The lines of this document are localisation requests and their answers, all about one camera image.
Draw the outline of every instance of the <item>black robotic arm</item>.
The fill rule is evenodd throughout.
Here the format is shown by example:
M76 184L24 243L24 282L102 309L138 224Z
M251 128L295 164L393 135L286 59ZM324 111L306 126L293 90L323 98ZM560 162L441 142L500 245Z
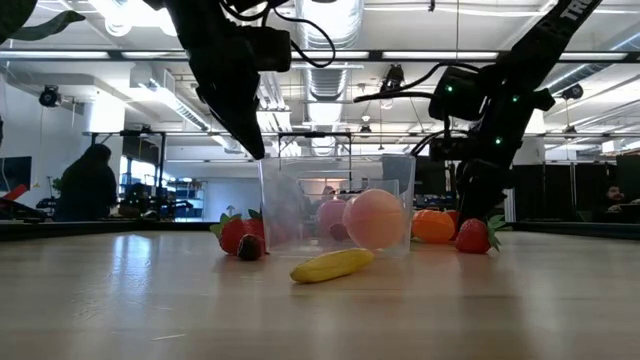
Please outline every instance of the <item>black robotic arm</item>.
M484 218L510 187L510 166L534 109L549 110L555 101L547 89L536 91L556 65L571 38L602 0L560 0L511 51L493 65L438 64L425 77L393 91L356 98L355 102L399 97L448 66L429 106L431 117L445 121L443 138L427 137L438 160L462 160L457 174L459 224ZM448 116L476 121L467 137L451 137Z

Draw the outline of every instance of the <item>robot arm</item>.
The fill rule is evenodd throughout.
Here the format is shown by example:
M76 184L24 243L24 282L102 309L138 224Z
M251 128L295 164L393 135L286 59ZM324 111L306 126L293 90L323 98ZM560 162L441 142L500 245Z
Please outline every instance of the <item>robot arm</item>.
M171 15L198 82L200 100L254 158L262 159L264 143L256 119L258 72L289 70L289 33L266 26L238 26L222 11L220 1L225 0L144 1L154 9L166 7ZM242 12L262 2L235 0L232 5ZM269 7L282 2L269 1Z
M431 117L445 121L444 138L425 140L433 142L432 158L463 161L456 179L460 193L459 224L468 218L482 219L504 199L503 190L510 187L509 168L522 145L534 109L546 111L555 104L547 89L536 89L601 1L560 0L496 64L482 69L467 64L438 64L416 82L354 101L401 96L401 91L448 65L434 94L423 94L432 98ZM450 136L449 115L476 121L466 138ZM419 144L414 154L420 153L423 147L424 144Z

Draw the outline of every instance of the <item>person with dark hair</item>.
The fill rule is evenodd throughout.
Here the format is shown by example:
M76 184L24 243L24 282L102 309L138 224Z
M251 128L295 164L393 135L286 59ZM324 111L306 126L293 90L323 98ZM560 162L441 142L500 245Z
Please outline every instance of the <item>person with dark hair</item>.
M56 221L96 221L109 216L110 208L118 202L110 158L107 146L94 144L64 171Z
M594 220L596 222L634 222L632 214L624 214L623 207L625 204L640 204L640 200L627 201L624 194L620 191L620 186L616 183L610 183L607 186L607 192L604 199L598 205L595 211Z

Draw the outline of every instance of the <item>black cable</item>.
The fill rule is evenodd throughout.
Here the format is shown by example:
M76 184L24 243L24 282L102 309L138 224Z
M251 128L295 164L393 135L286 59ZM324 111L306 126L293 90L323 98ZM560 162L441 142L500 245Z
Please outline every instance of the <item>black cable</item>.
M236 18L238 20L241 20L241 21L256 21L256 20L259 20L263 16L267 15L269 13L269 10L271 10L271 7L269 5L267 5L267 7L265 7L259 13L255 14L255 15L245 16L245 15L242 15L242 14L238 13L237 11L233 10L231 8L231 6L229 4L227 4L227 2L225 0L219 0L218 2L220 3L220 5L224 9L224 11L228 12L229 15L231 15L234 18Z
M394 89L387 90L385 92L399 92L399 91L404 91L404 90L411 89L412 87L415 87L416 85L419 85L422 82L424 82L427 79L429 79L430 77L432 77L433 74L435 74L436 71L438 71L438 69L440 69L443 66L454 66L454 67L469 69L469 70L472 70L472 71L475 71L475 72L479 72L480 71L480 68L477 67L477 66L461 63L461 62L458 62L458 61L444 61L444 62L436 64L436 66L434 66L431 70L429 70L429 72L426 75L422 76L418 80L413 81L413 82L411 82L411 83L409 83L407 85L404 85L404 86L400 86L400 87L397 87L397 88L394 88Z
M276 8L273 8L273 12L278 15L279 18L281 18L284 21L289 21L289 22L295 22L295 23L302 23L302 24L307 24L307 25L311 25L313 26L316 30L318 30L320 32L320 34L322 34L322 36L324 36L325 39L327 39L327 42L329 42L329 46L331 47L331 60L329 60L328 62L324 63L324 64L318 64L317 62L313 61L311 58L309 58L304 51L302 51L302 49L300 49L300 46L298 46L298 44L296 44L293 40L291 40L291 47L298 53L300 54L300 57L306 61L307 63L309 63L311 66L322 69L322 68L326 68L327 66L333 64L333 61L336 59L336 47L333 44L333 41L331 41L331 38L329 37L329 35L322 30L322 28L318 25L316 25L313 21L307 20L307 19L300 19L300 18L290 18L287 16L284 16L282 14L280 14L278 12L278 10Z
M465 134L467 135L469 132L466 130L451 130L451 132L455 132L455 133L461 133L461 134ZM438 132L435 132L433 134L430 134L429 136L424 137L422 140L420 140L419 143L416 144L416 146L413 147L413 150L411 150L411 155L412 156L418 156L423 150L424 148L429 145L429 143L431 142L431 140L437 138L438 136L442 135L442 134L446 134L447 131L446 130L440 130Z
M437 95L426 93L426 92L418 92L418 91L403 91L403 92L395 92L395 91L385 91L373 95L364 95L358 96L353 99L354 103L359 103L363 101L369 100L384 100L384 99L396 99L396 98L412 98L412 97L421 97L426 99L431 99L431 101L440 101L440 98ZM451 119L449 119L449 115L446 113L444 107L442 107L442 121L444 122L444 136L450 137L451 133L449 129L451 128Z

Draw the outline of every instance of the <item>security camera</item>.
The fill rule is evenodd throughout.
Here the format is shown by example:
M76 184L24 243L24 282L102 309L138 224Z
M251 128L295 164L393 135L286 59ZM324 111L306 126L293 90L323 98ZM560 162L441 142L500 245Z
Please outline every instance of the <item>security camera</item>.
M582 95L584 95L584 89L582 88L582 86L580 86L580 84L575 84L567 88L560 94L560 96L565 100L578 100L582 98Z
M45 85L44 91L40 93L40 105L48 108L56 108L62 104L62 95L58 92L58 86Z

